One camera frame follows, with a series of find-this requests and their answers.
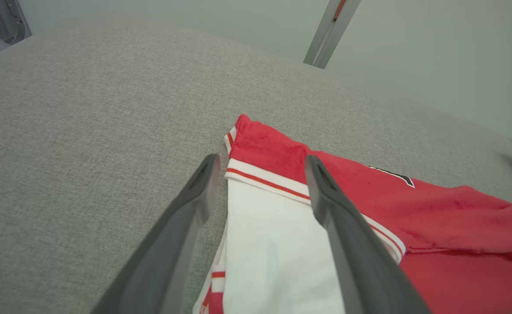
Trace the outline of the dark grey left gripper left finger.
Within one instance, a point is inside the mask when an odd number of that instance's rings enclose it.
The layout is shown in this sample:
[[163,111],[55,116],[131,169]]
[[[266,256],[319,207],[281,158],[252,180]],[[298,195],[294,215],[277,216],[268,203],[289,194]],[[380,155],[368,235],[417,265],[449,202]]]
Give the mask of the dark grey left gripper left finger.
[[206,156],[91,314],[180,314],[199,230],[215,207],[220,157]]

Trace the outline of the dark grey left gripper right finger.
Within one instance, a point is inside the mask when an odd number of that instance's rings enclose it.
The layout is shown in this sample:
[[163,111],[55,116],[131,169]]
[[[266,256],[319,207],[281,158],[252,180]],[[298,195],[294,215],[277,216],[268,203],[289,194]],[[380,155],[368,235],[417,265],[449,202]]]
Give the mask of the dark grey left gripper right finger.
[[314,217],[326,229],[346,314],[431,314],[321,160],[305,159]]

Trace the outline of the red white Bulls jersey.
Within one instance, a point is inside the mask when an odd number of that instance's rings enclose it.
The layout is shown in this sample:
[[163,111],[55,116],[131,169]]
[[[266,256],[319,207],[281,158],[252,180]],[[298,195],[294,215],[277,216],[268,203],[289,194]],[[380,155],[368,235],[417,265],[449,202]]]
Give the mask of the red white Bulls jersey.
[[323,161],[433,314],[512,313],[512,203],[312,151],[240,115],[224,138],[228,216],[193,314],[345,314],[308,155]]

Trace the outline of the grey fabric sofa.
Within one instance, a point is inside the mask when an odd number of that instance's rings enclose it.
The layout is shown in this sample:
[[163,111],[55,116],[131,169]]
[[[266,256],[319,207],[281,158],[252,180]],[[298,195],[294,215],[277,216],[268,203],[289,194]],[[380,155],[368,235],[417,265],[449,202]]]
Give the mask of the grey fabric sofa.
[[512,201],[512,142],[200,31],[81,18],[0,52],[0,314],[89,314],[239,115]]

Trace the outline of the grey metal double post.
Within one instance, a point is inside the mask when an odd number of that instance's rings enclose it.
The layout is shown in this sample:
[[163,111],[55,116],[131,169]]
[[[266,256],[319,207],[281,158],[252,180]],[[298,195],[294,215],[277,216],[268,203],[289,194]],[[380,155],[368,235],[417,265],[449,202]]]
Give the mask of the grey metal double post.
[[304,58],[304,63],[325,69],[361,0],[328,0],[328,5]]

